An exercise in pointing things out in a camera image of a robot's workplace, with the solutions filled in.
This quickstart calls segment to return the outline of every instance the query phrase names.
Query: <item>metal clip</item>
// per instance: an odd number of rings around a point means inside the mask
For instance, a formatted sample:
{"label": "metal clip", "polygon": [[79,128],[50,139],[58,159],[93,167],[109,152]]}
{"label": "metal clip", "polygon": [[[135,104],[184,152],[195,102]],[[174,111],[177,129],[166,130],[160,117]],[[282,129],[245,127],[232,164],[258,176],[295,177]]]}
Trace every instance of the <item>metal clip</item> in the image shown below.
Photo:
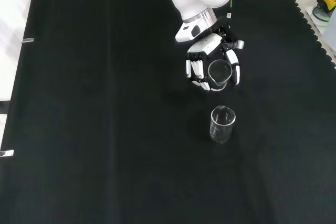
{"label": "metal clip", "polygon": [[0,157],[10,157],[14,155],[14,150],[0,151]]}
{"label": "metal clip", "polygon": [[242,50],[244,48],[244,42],[242,40],[238,40],[235,42],[228,42],[228,43],[224,43],[224,49],[226,51],[229,51],[231,49],[240,49]]}
{"label": "metal clip", "polygon": [[27,39],[22,40],[22,43],[27,43],[27,42],[34,42],[34,38],[27,38]]}

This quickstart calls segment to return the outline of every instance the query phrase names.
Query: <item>robotic hand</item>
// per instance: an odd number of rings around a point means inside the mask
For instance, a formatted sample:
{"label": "robotic hand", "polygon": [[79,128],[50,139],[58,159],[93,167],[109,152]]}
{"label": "robotic hand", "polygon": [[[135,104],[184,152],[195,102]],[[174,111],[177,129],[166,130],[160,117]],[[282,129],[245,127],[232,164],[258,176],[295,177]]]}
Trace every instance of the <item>robotic hand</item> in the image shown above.
{"label": "robotic hand", "polygon": [[239,83],[240,67],[233,49],[242,49],[244,42],[237,40],[228,25],[219,25],[212,8],[218,8],[230,0],[172,0],[180,11],[182,27],[176,34],[177,42],[199,39],[189,50],[186,59],[187,77],[203,89],[215,90],[207,82],[209,61],[223,58],[233,69],[232,81]]}

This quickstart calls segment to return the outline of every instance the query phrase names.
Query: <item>black tablecloth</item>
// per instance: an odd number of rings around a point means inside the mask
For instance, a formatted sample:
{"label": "black tablecloth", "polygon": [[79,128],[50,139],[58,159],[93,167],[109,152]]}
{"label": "black tablecloth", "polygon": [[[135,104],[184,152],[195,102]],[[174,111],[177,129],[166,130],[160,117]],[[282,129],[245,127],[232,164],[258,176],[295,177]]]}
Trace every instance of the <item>black tablecloth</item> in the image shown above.
{"label": "black tablecloth", "polygon": [[[336,74],[302,16],[234,0],[241,84],[207,94],[171,0],[31,0],[1,223],[335,223]],[[228,145],[208,136],[221,104]]]}

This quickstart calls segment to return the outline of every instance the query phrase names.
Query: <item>black cloth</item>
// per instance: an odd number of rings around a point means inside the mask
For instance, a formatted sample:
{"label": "black cloth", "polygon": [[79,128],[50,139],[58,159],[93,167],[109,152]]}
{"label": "black cloth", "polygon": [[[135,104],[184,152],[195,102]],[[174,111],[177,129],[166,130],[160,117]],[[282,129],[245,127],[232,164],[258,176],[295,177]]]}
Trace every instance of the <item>black cloth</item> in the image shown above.
{"label": "black cloth", "polygon": [[0,101],[0,114],[7,114],[10,101]]}
{"label": "black cloth", "polygon": [[31,0],[1,223],[336,222],[336,73],[295,2],[234,0],[242,79],[216,94],[185,79],[180,25],[171,0]]}

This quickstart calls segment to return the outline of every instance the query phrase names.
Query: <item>yellow object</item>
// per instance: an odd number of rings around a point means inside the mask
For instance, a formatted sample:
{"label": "yellow object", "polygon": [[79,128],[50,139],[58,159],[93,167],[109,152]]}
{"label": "yellow object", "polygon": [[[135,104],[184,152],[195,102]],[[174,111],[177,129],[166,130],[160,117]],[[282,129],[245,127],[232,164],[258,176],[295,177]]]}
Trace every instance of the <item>yellow object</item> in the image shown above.
{"label": "yellow object", "polygon": [[317,0],[317,2],[326,13],[333,11],[336,7],[336,0]]}

